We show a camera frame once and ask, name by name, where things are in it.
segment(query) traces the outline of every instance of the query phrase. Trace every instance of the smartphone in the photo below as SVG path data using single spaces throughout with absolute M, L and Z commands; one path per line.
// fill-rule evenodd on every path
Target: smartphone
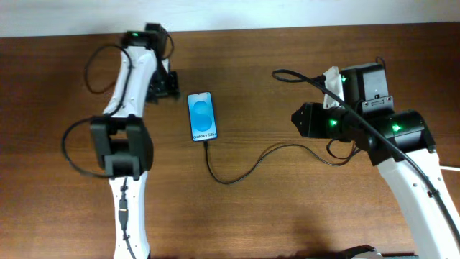
M 216 139 L 217 128 L 211 93 L 191 94 L 187 100 L 192 140 L 198 142 Z

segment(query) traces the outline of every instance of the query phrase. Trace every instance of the table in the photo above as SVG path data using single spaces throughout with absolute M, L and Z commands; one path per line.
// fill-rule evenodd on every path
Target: table
M 396 110 L 415 109 L 430 126 L 443 165 L 460 158 L 460 24 L 400 24 L 222 32 L 174 32 L 172 69 L 186 96 L 210 91 L 219 138 L 211 159 L 236 178 L 277 142 L 307 145 L 328 158 L 327 140 L 302 138 L 290 115 L 323 94 L 306 83 L 274 80 L 277 68 L 318 76 L 374 61 L 387 63 Z M 110 93 L 83 85 L 83 66 L 120 35 L 0 39 L 0 255 L 3 258 L 110 258 L 113 201 L 107 181 L 72 171 L 60 138 L 75 120 L 100 114 Z M 119 53 L 107 50 L 91 70 L 94 87 L 116 79 Z M 246 180 L 222 186 L 192 142 L 185 97 L 149 104 L 144 121 L 155 144 L 145 218 L 155 257 L 275 258 L 357 245 L 383 253 L 415 244 L 392 192 L 361 153 L 332 168 L 298 148 L 268 157 Z M 84 168 L 98 170 L 88 126 L 68 141 Z M 347 144 L 333 149 L 340 155 Z M 460 176 L 444 171 L 460 206 Z

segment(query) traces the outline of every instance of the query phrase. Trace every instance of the wooden surface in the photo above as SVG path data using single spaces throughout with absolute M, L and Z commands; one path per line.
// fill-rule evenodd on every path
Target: wooden surface
M 302 138 L 290 115 L 323 95 L 308 84 L 272 79 L 276 68 L 317 76 L 333 65 L 387 61 L 396 109 L 418 110 L 431 127 L 441 164 L 460 158 L 460 24 L 265 29 L 172 34 L 184 95 L 211 91 L 219 138 L 213 167 L 232 179 L 276 142 L 311 147 L 327 158 L 325 140 Z M 119 35 L 0 39 L 0 257 L 110 258 L 114 212 L 106 181 L 80 176 L 60 154 L 75 120 L 100 114 L 109 95 L 83 86 L 89 55 Z M 119 54 L 94 64 L 93 85 L 116 78 Z M 186 100 L 150 104 L 144 120 L 155 143 L 145 192 L 153 256 L 273 258 L 369 244 L 384 253 L 414 251 L 397 202 L 366 154 L 332 168 L 304 150 L 270 156 L 241 183 L 209 176 L 203 146 L 193 143 Z M 81 166 L 97 170 L 88 126 L 68 142 Z M 345 154 L 348 146 L 335 151 Z M 460 175 L 443 172 L 457 207 Z

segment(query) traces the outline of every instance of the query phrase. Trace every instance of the brown tabletop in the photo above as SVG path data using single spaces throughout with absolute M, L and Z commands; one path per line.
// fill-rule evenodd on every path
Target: brown tabletop
M 101 44 L 120 35 L 0 39 L 0 257 L 110 258 L 114 205 L 107 180 L 71 170 L 60 138 L 75 120 L 100 114 L 110 98 L 83 85 L 83 66 Z M 219 138 L 213 167 L 223 179 L 250 168 L 277 142 L 307 145 L 328 157 L 327 140 L 302 138 L 290 115 L 323 94 L 306 83 L 274 80 L 276 68 L 318 76 L 387 62 L 397 111 L 415 109 L 430 126 L 443 165 L 460 158 L 460 24 L 174 32 L 172 69 L 186 96 L 213 94 Z M 91 70 L 93 86 L 116 79 L 119 53 L 107 51 Z M 274 258 L 313 255 L 357 245 L 383 253 L 415 244 L 395 197 L 361 153 L 333 168 L 296 147 L 268 157 L 233 186 L 206 170 L 192 142 L 186 98 L 148 104 L 144 121 L 155 144 L 145 190 L 145 223 L 153 256 Z M 88 125 L 68 141 L 84 168 L 98 170 Z M 333 149 L 345 155 L 349 145 Z M 460 206 L 460 175 L 443 172 Z

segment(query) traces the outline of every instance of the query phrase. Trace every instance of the white cable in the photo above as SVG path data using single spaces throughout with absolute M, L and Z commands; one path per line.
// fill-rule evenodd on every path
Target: white cable
M 451 167 L 451 166 L 440 166 L 441 169 L 444 169 L 444 170 L 449 170 L 449 171 L 458 171 L 460 172 L 460 168 L 455 168 L 455 167 Z

